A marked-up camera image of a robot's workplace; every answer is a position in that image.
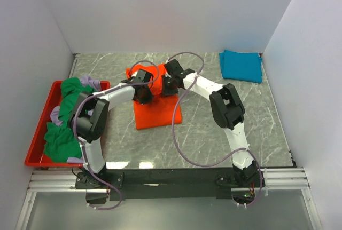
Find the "orange t shirt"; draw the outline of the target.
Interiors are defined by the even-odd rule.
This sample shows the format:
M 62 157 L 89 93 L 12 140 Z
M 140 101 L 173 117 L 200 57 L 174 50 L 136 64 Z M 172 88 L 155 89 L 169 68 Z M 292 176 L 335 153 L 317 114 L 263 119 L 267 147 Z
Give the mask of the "orange t shirt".
M 148 128 L 156 128 L 159 126 L 171 125 L 173 111 L 176 103 L 178 102 L 178 96 L 173 95 L 164 97 L 162 92 L 162 79 L 161 77 L 166 74 L 164 64 L 159 64 L 158 69 L 153 66 L 143 66 L 141 64 L 135 65 L 133 68 L 126 68 L 126 76 L 130 78 L 139 69 L 143 69 L 150 72 L 153 76 L 160 74 L 157 80 L 150 84 L 150 90 L 153 94 L 153 100 L 145 105 L 141 105 L 139 102 L 133 102 L 135 124 L 136 129 L 143 130 Z

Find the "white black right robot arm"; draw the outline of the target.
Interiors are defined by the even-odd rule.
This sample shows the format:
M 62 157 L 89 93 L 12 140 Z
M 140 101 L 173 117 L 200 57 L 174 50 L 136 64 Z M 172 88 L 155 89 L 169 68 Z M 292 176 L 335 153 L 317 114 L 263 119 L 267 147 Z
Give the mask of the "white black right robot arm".
M 219 84 L 202 76 L 200 72 L 192 69 L 183 69 L 176 59 L 169 59 L 164 67 L 167 75 L 162 77 L 162 93 L 165 95 L 177 94 L 179 89 L 184 92 L 180 95 L 172 114 L 172 135 L 176 150 L 188 163 L 209 168 L 219 165 L 232 157 L 235 182 L 237 185 L 246 187 L 254 176 L 260 180 L 260 188 L 263 187 L 263 175 L 256 157 L 249 150 L 249 144 L 244 130 L 245 108 L 232 84 Z M 225 132 L 231 153 L 213 164 L 199 164 L 191 161 L 181 151 L 175 135 L 175 117 L 181 100 L 192 91 L 209 101 L 214 122 Z

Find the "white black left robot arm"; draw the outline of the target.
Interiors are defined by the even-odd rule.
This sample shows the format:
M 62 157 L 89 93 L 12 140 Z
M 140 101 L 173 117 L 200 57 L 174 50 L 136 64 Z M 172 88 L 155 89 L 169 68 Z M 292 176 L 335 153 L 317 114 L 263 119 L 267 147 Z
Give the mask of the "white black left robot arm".
M 94 188 L 104 185 L 115 189 L 107 180 L 106 163 L 102 156 L 100 139 L 107 123 L 107 115 L 114 107 L 128 102 L 150 103 L 153 95 L 150 85 L 159 77 L 146 70 L 138 70 L 132 77 L 120 82 L 113 88 L 89 93 L 81 92 L 69 116 L 68 127 L 72 129 L 80 145 L 83 167 L 89 172 L 88 182 Z

